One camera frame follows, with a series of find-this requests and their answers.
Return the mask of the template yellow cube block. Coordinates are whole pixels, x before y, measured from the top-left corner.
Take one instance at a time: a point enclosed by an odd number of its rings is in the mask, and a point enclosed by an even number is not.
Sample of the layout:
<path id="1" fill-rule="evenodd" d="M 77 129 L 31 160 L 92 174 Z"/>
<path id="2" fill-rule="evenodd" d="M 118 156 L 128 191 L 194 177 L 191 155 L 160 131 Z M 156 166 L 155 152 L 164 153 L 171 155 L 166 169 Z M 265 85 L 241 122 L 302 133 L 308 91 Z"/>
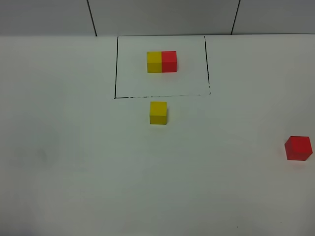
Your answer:
<path id="1" fill-rule="evenodd" d="M 162 72 L 162 52 L 147 52 L 147 72 Z"/>

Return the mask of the template red cube block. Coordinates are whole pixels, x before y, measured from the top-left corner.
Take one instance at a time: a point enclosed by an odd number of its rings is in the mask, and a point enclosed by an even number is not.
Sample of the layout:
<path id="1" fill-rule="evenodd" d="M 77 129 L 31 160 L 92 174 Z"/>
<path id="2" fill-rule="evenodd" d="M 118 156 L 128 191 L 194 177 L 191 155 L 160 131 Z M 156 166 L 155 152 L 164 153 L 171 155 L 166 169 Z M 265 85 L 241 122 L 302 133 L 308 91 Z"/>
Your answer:
<path id="1" fill-rule="evenodd" d="M 177 72 L 177 52 L 162 51 L 162 73 Z"/>

